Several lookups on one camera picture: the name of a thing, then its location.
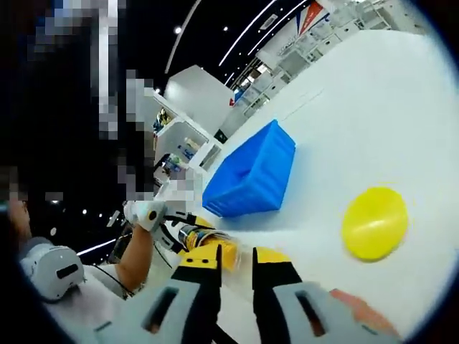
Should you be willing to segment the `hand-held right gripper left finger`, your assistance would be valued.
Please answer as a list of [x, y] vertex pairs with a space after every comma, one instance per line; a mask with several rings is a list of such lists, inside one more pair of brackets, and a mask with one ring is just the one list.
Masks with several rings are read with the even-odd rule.
[[222, 247], [198, 247], [183, 256], [160, 290], [127, 300], [117, 317], [88, 332], [84, 342], [212, 343], [221, 286]]

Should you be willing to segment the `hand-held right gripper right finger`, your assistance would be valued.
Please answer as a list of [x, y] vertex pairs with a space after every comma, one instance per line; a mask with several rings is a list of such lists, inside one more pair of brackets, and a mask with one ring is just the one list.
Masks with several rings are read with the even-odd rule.
[[357, 320], [345, 302], [304, 282], [290, 258], [252, 251], [253, 312], [262, 343], [398, 343], [396, 335]]

